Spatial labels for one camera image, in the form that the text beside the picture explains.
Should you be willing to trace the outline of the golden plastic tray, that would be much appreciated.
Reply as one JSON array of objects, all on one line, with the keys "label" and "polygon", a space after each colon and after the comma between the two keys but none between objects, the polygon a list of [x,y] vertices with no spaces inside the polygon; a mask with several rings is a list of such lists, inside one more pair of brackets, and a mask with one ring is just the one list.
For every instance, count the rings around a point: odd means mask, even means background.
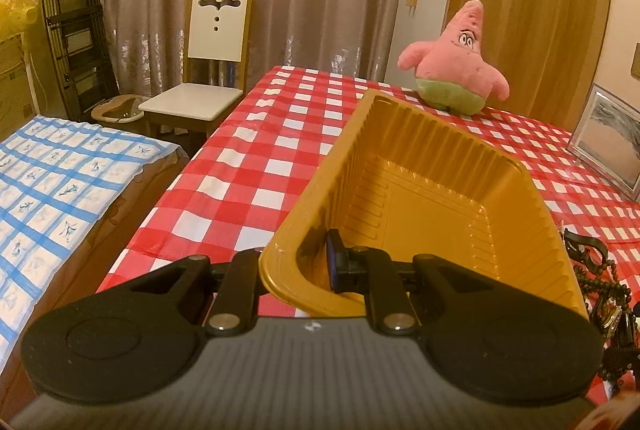
[{"label": "golden plastic tray", "polygon": [[477,136],[378,90],[363,94],[259,259],[267,290],[314,316],[357,316],[330,286],[326,235],[408,262],[427,253],[585,312],[533,179]]}]

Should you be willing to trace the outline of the black watch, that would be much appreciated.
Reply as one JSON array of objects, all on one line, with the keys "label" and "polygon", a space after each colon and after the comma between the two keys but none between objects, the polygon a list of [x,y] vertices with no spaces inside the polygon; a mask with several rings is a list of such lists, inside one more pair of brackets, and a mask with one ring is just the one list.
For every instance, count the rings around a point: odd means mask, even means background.
[{"label": "black watch", "polygon": [[563,240],[568,256],[585,265],[591,273],[602,271],[608,266],[608,248],[600,239],[578,235],[565,228]]}]

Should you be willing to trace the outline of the blue white checkered mat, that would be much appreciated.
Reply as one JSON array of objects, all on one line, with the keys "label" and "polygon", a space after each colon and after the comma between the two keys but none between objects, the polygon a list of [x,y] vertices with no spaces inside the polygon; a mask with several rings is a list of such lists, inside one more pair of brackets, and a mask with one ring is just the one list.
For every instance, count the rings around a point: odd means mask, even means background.
[{"label": "blue white checkered mat", "polygon": [[1,144],[1,359],[58,269],[112,203],[174,143],[35,116]]}]

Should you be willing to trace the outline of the red white checkered tablecloth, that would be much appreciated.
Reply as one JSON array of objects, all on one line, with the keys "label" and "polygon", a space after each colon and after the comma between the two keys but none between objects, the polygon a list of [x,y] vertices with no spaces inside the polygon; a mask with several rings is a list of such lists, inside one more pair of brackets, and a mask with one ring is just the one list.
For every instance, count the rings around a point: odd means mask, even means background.
[{"label": "red white checkered tablecloth", "polygon": [[190,254],[215,263],[265,247],[368,90],[431,113],[526,168],[555,225],[602,240],[617,273],[639,287],[639,208],[566,151],[568,134],[488,108],[456,117],[413,90],[277,67],[247,94],[160,197],[103,280],[112,288]]}]

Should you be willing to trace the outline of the silver framed sand picture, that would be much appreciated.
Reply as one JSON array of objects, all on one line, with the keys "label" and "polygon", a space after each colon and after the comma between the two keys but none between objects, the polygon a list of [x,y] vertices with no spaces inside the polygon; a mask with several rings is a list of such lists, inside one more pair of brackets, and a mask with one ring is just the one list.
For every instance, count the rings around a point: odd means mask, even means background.
[{"label": "silver framed sand picture", "polygon": [[639,201],[639,110],[593,84],[567,149],[631,201]]}]

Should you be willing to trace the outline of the beige foot bath basin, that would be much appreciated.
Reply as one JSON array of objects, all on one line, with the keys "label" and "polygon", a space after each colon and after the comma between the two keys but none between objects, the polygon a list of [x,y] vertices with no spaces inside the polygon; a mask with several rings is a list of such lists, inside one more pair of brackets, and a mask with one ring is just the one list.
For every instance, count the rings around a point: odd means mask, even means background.
[{"label": "beige foot bath basin", "polygon": [[102,101],[91,110],[91,119],[106,125],[125,125],[140,121],[144,112],[140,106],[148,98],[136,94],[118,95]]}]

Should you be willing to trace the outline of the cardboard box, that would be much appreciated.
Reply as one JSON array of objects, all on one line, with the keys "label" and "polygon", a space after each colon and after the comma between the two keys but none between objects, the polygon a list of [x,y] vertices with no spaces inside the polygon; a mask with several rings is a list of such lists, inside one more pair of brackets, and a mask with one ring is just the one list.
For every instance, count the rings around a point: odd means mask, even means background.
[{"label": "cardboard box", "polygon": [[36,115],[21,34],[1,42],[0,139],[4,141]]}]

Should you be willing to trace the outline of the pink starfish plush toy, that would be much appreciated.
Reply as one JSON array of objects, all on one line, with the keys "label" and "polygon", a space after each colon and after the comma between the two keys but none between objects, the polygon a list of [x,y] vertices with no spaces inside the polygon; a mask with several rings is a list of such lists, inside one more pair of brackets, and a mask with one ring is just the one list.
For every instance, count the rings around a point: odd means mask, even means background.
[{"label": "pink starfish plush toy", "polygon": [[482,56],[484,5],[468,0],[434,41],[416,41],[399,55],[397,67],[412,71],[427,106],[474,116],[490,96],[510,96],[506,77]]}]

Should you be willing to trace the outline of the white wooden chair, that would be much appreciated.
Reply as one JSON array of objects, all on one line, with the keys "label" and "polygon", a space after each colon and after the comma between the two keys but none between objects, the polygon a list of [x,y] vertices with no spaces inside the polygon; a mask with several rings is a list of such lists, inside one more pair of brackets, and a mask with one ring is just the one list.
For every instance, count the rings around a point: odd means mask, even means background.
[{"label": "white wooden chair", "polygon": [[[212,135],[246,94],[248,37],[253,0],[188,0],[182,82],[140,108],[150,127],[171,127]],[[229,81],[194,80],[193,64],[229,69]]]}]

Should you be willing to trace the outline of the yellow plastic bag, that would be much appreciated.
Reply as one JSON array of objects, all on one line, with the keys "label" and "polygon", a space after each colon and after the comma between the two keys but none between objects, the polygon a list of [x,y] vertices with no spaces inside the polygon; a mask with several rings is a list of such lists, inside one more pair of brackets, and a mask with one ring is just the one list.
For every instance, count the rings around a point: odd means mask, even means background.
[{"label": "yellow plastic bag", "polygon": [[25,32],[38,18],[40,0],[0,0],[0,41]]}]

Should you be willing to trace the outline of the black folding ladder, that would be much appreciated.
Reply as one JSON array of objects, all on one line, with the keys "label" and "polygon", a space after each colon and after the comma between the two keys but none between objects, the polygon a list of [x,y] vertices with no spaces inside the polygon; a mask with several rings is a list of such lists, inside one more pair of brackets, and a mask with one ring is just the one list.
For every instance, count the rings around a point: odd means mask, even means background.
[{"label": "black folding ladder", "polygon": [[118,86],[100,0],[41,0],[58,89],[68,119],[88,121]]}]

